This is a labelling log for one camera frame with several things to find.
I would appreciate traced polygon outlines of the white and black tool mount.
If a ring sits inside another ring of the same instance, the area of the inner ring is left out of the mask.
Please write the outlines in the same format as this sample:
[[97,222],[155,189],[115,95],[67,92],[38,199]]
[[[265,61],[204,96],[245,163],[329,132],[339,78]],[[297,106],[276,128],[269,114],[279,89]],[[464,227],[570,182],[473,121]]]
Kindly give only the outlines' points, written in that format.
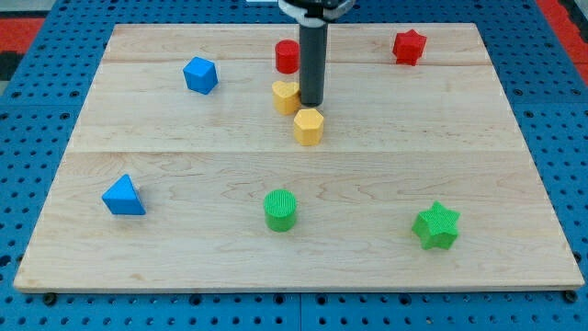
[[299,24],[326,24],[349,12],[355,0],[278,0],[279,9]]

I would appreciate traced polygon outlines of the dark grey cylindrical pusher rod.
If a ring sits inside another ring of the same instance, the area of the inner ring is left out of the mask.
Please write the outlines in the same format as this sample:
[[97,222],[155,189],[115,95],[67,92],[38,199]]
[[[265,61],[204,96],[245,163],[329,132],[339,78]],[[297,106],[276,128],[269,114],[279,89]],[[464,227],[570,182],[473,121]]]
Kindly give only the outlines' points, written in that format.
[[308,107],[323,101],[328,25],[300,26],[300,101]]

